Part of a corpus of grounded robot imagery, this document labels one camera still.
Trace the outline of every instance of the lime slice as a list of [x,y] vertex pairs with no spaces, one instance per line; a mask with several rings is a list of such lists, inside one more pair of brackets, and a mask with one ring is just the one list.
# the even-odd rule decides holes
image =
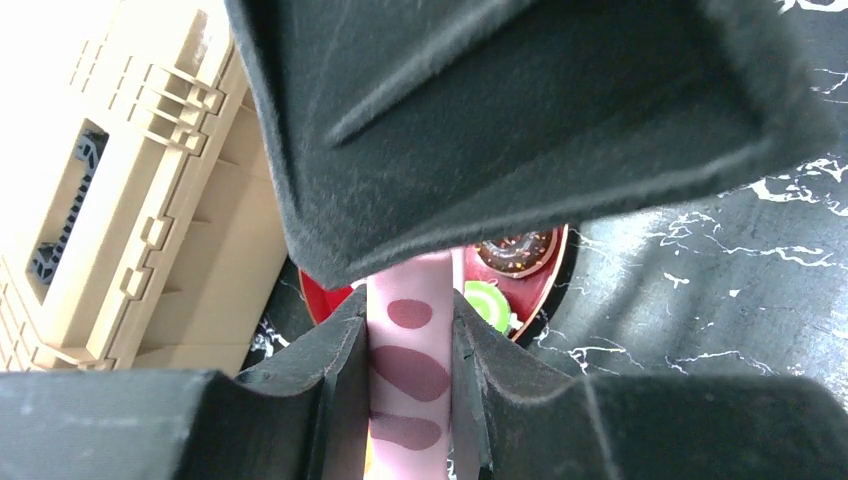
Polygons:
[[503,334],[509,331],[512,310],[498,287],[476,280],[465,282],[465,299],[495,330]]

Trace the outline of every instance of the black table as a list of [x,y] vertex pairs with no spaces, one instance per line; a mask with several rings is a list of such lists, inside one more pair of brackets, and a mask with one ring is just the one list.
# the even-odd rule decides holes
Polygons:
[[[546,363],[571,375],[807,375],[848,406],[848,9],[775,8],[784,4],[845,132],[840,143],[714,198],[578,226],[570,278],[528,338]],[[248,364],[310,327],[289,263]]]

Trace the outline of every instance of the beige plastic container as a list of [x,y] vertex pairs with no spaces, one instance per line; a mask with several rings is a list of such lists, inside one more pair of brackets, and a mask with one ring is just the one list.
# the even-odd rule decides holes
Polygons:
[[[287,250],[226,14],[215,0],[114,6],[57,79],[68,106],[27,159],[33,188],[2,205],[25,214],[4,215],[0,370],[235,374]],[[45,285],[33,258],[68,225],[86,131],[108,141]]]

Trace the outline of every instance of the black felt panel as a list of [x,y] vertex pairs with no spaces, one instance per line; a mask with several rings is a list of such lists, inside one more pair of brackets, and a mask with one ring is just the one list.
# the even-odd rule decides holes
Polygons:
[[718,193],[835,138],[769,1],[227,0],[291,258],[414,255]]

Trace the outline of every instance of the pink handle with spots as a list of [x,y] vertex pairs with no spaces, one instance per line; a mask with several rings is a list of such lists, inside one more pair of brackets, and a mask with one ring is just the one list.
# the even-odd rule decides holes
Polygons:
[[423,255],[368,278],[368,478],[447,478],[453,255]]

